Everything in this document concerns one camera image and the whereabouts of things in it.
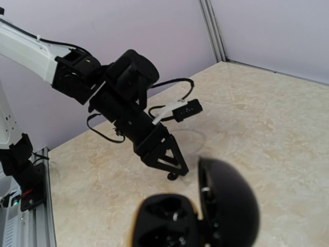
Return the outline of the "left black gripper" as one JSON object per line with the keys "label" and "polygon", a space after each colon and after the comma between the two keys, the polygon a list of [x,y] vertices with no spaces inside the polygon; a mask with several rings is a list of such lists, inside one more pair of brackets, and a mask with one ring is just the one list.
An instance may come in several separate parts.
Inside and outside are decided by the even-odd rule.
{"label": "left black gripper", "polygon": [[144,164],[171,173],[169,177],[185,176],[189,168],[175,137],[168,136],[168,129],[158,123],[141,143],[133,145],[133,150]]}

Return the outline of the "black earbud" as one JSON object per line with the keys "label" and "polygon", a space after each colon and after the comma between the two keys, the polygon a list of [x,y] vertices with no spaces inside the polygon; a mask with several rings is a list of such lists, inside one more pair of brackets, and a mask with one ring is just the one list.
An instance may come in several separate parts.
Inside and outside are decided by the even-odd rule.
{"label": "black earbud", "polygon": [[177,175],[175,173],[169,173],[167,175],[167,179],[170,180],[170,181],[175,181],[178,177],[179,177],[179,175]]}

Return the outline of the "black earbud charging case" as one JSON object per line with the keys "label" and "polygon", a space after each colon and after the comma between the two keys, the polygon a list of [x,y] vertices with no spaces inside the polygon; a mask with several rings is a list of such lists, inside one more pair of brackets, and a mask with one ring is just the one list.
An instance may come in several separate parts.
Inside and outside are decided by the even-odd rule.
{"label": "black earbud charging case", "polygon": [[232,165],[198,159],[199,206],[175,193],[159,193],[136,210],[128,246],[254,246],[260,230],[257,198]]}

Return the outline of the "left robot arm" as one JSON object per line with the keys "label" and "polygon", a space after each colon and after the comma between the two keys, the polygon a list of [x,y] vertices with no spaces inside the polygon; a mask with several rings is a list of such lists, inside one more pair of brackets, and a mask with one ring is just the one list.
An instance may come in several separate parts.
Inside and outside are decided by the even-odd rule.
{"label": "left robot arm", "polygon": [[42,39],[1,18],[1,55],[40,76],[56,91],[88,104],[90,118],[104,116],[148,167],[168,173],[169,180],[189,169],[175,137],[146,112],[147,91],[159,73],[151,61],[129,49],[115,62],[102,65],[73,44]]}

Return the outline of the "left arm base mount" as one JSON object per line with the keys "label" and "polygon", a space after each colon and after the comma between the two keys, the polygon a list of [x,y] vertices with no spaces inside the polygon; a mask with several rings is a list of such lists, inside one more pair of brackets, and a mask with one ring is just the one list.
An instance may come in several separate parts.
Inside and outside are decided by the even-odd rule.
{"label": "left arm base mount", "polygon": [[23,133],[22,138],[15,145],[10,146],[12,151],[13,178],[21,189],[21,211],[30,211],[45,203],[45,165],[32,162],[33,147],[27,134]]}

